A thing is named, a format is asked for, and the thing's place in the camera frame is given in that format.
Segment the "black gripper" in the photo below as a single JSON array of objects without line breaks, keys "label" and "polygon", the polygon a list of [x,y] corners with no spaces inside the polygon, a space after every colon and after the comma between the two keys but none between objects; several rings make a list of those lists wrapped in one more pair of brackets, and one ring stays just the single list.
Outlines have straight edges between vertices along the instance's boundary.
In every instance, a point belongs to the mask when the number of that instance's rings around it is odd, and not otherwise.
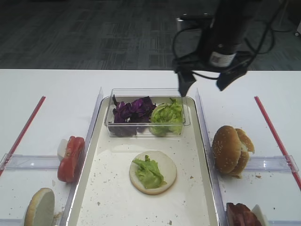
[{"label": "black gripper", "polygon": [[[245,14],[215,14],[213,21],[204,29],[182,29],[173,39],[173,70],[178,76],[178,91],[185,97],[196,82],[193,70],[220,73],[216,86],[225,90],[236,79],[247,73],[243,68],[252,54],[241,51],[240,47],[252,21]],[[176,39],[187,31],[200,30],[197,47],[191,53],[179,56],[176,52]]]}]

